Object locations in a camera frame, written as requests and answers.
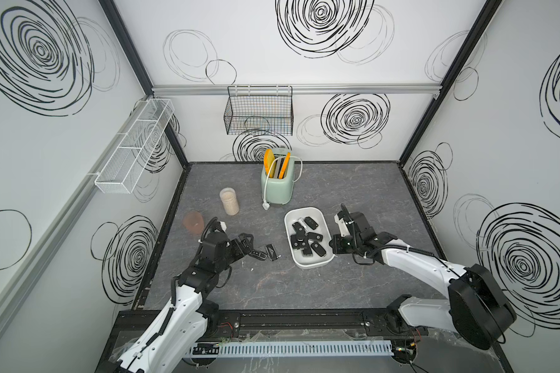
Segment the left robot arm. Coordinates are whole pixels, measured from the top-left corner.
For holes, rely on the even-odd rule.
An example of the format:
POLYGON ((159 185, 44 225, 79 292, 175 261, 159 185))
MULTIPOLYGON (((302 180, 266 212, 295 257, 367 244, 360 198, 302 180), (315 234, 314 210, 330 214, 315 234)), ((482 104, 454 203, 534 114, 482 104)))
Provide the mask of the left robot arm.
POLYGON ((104 361, 98 372, 172 372, 201 337, 219 306, 207 297, 219 277, 254 250, 254 236, 230 239, 226 224, 213 218, 199 239, 188 268, 171 280, 171 298, 146 331, 115 362, 104 361))

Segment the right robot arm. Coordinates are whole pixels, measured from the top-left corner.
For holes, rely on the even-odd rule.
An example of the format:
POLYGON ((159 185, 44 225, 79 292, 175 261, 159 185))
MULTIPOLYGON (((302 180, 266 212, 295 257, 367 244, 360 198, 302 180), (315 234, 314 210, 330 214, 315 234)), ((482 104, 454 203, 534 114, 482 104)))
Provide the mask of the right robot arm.
POLYGON ((480 350, 504 342, 517 314, 487 268, 454 264, 395 235, 377 233, 363 213, 350 212, 345 205, 334 220, 340 231, 331 241, 336 253, 361 257, 365 265, 382 264, 404 271, 442 295, 441 299, 402 295, 392 301, 385 314, 392 332, 418 327, 447 330, 480 350))

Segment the black VW key bottom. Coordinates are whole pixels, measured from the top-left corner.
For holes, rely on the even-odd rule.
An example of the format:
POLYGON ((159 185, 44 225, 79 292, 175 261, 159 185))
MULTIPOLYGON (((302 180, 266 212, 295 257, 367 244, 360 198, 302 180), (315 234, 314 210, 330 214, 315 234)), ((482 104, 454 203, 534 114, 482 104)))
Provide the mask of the black VW key bottom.
POLYGON ((307 233, 307 239, 314 242, 322 242, 324 237, 322 234, 310 232, 307 233))

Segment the black Porsche key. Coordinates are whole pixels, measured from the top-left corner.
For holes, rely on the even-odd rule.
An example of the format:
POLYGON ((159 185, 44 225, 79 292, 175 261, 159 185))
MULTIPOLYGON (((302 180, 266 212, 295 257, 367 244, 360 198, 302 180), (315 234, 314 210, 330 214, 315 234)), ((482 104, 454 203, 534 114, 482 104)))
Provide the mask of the black Porsche key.
POLYGON ((268 255, 265 252, 259 251, 259 250, 253 250, 249 253, 249 256, 257 259, 257 260, 261 260, 261 261, 266 261, 268 259, 268 255))

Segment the black vw key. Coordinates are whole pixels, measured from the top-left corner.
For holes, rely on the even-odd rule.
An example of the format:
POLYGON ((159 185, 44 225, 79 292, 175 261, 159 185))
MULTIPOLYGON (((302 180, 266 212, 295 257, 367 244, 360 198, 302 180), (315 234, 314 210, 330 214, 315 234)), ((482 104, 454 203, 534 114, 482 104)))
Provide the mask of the black vw key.
POLYGON ((310 232, 307 233, 307 239, 314 242, 322 242, 324 237, 322 234, 310 232))
POLYGON ((310 244, 309 244, 309 242, 307 242, 306 239, 305 240, 298 240, 297 242, 298 242, 298 247, 299 247, 300 250, 311 251, 310 244))

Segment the black key with buttons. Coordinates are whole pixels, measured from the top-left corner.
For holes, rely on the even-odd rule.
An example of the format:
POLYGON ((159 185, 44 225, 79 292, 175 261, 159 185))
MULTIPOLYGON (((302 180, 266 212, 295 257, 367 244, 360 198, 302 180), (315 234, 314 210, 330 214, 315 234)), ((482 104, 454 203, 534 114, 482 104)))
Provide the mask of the black key with buttons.
POLYGON ((318 223, 309 216, 305 217, 304 222, 312 230, 315 230, 319 227, 318 223))

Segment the white storage box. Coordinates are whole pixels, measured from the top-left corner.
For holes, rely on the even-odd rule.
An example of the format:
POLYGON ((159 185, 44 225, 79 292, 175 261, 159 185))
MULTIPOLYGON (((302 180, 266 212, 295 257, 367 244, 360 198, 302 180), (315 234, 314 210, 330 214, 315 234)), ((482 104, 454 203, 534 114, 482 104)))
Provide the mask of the white storage box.
POLYGON ((331 234, 321 210, 299 208, 284 217, 292 259, 302 270, 323 267, 334 259, 331 234))

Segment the black chrome Bentley key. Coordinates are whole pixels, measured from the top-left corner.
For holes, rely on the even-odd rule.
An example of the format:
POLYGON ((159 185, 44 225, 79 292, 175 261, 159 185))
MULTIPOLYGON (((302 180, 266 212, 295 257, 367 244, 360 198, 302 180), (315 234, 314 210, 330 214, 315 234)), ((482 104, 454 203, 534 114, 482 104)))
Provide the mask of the black chrome Bentley key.
POLYGON ((279 259, 279 255, 272 244, 266 245, 265 248, 267 250, 268 257, 271 261, 277 261, 279 259))

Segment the black silver key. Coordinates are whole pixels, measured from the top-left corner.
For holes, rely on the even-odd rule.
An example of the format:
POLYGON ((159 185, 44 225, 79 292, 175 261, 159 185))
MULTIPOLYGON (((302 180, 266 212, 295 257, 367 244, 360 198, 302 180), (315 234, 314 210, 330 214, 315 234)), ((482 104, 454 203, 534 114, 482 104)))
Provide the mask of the black silver key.
POLYGON ((303 256, 313 256, 313 251, 308 246, 302 249, 303 256))

